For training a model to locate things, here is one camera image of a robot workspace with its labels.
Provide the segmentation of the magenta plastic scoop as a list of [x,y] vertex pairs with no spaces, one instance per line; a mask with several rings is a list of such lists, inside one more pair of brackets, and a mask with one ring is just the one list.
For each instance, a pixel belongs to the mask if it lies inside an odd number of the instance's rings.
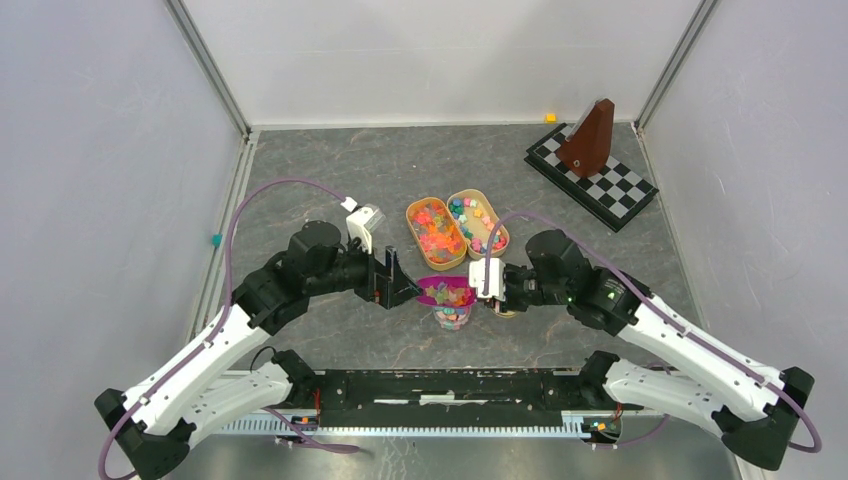
[[467,307],[477,301],[475,289],[465,276],[433,275],[418,281],[416,300],[431,307]]

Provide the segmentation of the clear plastic round jar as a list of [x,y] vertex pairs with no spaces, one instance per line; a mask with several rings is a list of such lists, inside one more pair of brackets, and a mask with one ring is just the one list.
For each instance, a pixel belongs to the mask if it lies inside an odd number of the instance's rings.
[[457,331],[468,323],[471,314],[471,307],[438,306],[433,308],[433,314],[436,321],[443,329]]

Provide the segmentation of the gold tin of star candies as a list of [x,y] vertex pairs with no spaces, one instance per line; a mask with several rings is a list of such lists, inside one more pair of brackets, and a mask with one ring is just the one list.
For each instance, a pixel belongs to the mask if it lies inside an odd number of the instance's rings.
[[459,191],[446,200],[446,205],[465,240],[467,255],[471,259],[479,260],[487,253],[499,257],[506,251],[510,235],[505,227],[495,227],[499,217],[481,191]]

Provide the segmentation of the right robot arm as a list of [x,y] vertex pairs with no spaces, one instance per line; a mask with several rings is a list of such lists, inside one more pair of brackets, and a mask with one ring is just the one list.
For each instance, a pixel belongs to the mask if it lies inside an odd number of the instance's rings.
[[792,437],[809,426],[804,406],[813,377],[743,355],[679,315],[647,286],[586,251],[561,230],[534,235],[530,266],[483,258],[470,269],[478,296],[498,312],[563,306],[582,325],[646,350],[675,368],[668,374],[596,351],[578,375],[580,400],[646,407],[696,425],[735,456],[778,470]]

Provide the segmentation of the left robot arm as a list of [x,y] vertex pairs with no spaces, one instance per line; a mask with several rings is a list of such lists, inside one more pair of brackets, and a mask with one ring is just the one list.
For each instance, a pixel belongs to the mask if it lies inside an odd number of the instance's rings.
[[160,479],[213,430],[262,407],[306,405],[313,379],[277,360],[218,394],[208,388],[304,315],[312,298],[346,291],[386,310],[421,293],[393,247],[379,260],[361,238],[324,221],[306,223],[285,250],[245,277],[202,335],[134,387],[107,388],[95,398],[110,431],[101,454],[118,445],[132,466],[129,478]]

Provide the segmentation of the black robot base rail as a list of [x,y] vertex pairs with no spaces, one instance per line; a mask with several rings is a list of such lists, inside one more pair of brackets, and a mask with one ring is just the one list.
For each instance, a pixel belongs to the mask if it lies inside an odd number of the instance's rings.
[[314,410],[322,427],[554,427],[564,412],[618,402],[574,369],[332,369],[296,381],[279,409]]

